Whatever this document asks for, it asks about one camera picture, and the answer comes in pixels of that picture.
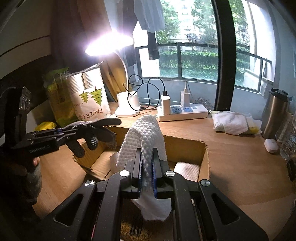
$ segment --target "gray glove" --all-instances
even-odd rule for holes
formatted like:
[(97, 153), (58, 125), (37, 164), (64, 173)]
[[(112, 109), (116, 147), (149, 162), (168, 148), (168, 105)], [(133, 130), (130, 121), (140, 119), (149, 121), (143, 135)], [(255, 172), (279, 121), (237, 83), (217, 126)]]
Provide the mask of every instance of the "gray glove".
[[(65, 126), (63, 130), (71, 130), (74, 128), (85, 129), (83, 138), (90, 150), (95, 150), (99, 141), (106, 143), (111, 149), (115, 149), (116, 134), (104, 126), (117, 126), (120, 124), (121, 120), (118, 118), (105, 118), (95, 122), (77, 121)], [(77, 140), (70, 141), (66, 145), (78, 158), (82, 158), (84, 156), (84, 149)]]

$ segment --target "cardboard box opening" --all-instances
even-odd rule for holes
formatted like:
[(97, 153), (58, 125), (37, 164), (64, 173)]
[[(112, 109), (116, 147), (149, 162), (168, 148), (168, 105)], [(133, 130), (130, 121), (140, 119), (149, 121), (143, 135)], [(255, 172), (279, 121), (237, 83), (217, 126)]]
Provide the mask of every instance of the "cardboard box opening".
[[(90, 151), (85, 142), (82, 147), (85, 150), (85, 156), (78, 158), (74, 156), (75, 161), (86, 171), (99, 180), (107, 180), (114, 173), (111, 171), (110, 156), (120, 150), (128, 128), (112, 126), (111, 131), (116, 133), (117, 148), (109, 149), (106, 144), (100, 142), (96, 150)], [(168, 158), (168, 164), (171, 170), (174, 170), (177, 162), (187, 162), (200, 166), (198, 180), (210, 178), (210, 163), (207, 146), (204, 142), (188, 140), (171, 136), (164, 136), (165, 149)]]
[[(109, 127), (109, 129), (116, 133), (116, 150), (111, 150), (106, 144), (100, 142), (96, 150), (90, 151), (84, 142), (82, 147), (85, 150), (85, 156), (83, 158), (74, 156), (75, 161), (86, 173), (91, 174), (99, 180), (107, 180), (114, 174), (111, 171), (110, 156), (120, 150), (121, 144), (128, 132), (128, 128), (118, 126)], [(204, 142), (172, 136), (164, 136), (164, 141), (168, 164), (171, 170), (174, 170), (176, 163), (179, 161), (197, 164), (200, 166), (198, 181), (210, 178), (208, 149)], [(124, 232), (128, 234), (121, 237), (124, 241), (173, 240), (172, 214), (164, 222), (144, 220), (141, 229), (143, 234), (140, 236), (129, 236), (129, 230), (134, 226), (134, 220), (137, 220), (139, 216), (141, 216), (140, 210), (130, 200), (124, 200), (121, 236)]]

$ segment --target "black cable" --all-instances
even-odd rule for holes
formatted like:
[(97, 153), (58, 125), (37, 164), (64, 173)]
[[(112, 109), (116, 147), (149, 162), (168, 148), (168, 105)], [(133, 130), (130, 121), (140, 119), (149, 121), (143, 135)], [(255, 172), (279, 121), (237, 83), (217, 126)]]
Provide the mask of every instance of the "black cable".
[[(142, 81), (141, 84), (132, 84), (132, 83), (129, 83), (129, 80), (131, 79), (132, 76), (138, 76), (138, 77), (141, 79), (141, 81)], [(160, 90), (159, 90), (159, 88), (158, 88), (156, 85), (154, 85), (154, 84), (152, 84), (152, 83), (149, 83), (150, 80), (151, 80), (152, 78), (157, 78), (157, 79), (159, 79), (159, 80), (162, 82), (162, 84), (163, 84), (163, 95), (166, 96), (165, 85), (164, 85), (162, 79), (159, 78), (159, 77), (151, 77), (151, 78), (149, 78), (149, 80), (148, 80), (147, 82), (144, 82), (141, 76), (139, 76), (139, 75), (137, 75), (137, 74), (132, 74), (132, 75), (128, 78), (128, 82), (124, 82), (124, 83), (122, 83), (123, 87), (124, 87), (124, 88), (126, 89), (126, 91), (128, 92), (128, 96), (129, 96), (129, 95), (131, 95), (131, 96), (135, 95), (135, 94), (138, 92), (139, 88), (140, 88), (143, 84), (147, 84), (147, 96), (148, 96), (148, 106), (147, 106), (147, 107), (140, 107), (139, 110), (135, 110), (135, 109), (131, 106), (131, 104), (130, 104), (130, 102), (129, 102), (129, 99), (128, 99), (128, 96), (127, 96), (128, 104), (129, 104), (129, 106), (130, 106), (134, 111), (139, 111), (139, 112), (140, 112), (140, 111), (143, 111), (143, 110), (146, 110), (146, 109), (155, 109), (155, 108), (157, 108), (157, 106), (159, 105), (159, 102), (160, 102)], [(128, 90), (128, 86), (129, 86), (129, 85), (138, 86), (138, 88), (135, 90), (135, 93), (133, 93), (133, 94), (130, 93), (130, 91)], [(153, 86), (158, 90), (158, 102), (157, 102), (156, 106), (154, 106), (154, 107), (150, 107), (151, 103), (150, 103), (150, 96), (149, 96), (149, 91), (148, 91), (148, 86), (149, 86), (149, 85), (153, 85)]]

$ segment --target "blue gripper pad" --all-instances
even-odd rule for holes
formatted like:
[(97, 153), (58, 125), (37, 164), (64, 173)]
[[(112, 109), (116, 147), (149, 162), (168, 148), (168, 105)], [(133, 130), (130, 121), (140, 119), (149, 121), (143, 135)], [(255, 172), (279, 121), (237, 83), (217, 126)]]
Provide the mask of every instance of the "blue gripper pad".
[(139, 188), (138, 188), (138, 192), (141, 193), (142, 191), (142, 172), (143, 172), (143, 164), (142, 164), (142, 157), (140, 158), (140, 169), (139, 169), (139, 180), (138, 180), (138, 184), (139, 184)]
[(157, 195), (157, 186), (156, 186), (156, 172), (155, 172), (155, 163), (152, 162), (152, 186), (153, 186), (153, 193), (154, 197)]

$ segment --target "paper cup package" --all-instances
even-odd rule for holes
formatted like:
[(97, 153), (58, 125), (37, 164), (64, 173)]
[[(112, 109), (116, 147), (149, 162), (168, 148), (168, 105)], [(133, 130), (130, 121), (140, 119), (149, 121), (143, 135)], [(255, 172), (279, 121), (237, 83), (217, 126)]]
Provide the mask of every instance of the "paper cup package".
[(96, 121), (110, 116), (99, 64), (67, 76), (75, 113), (81, 121)]

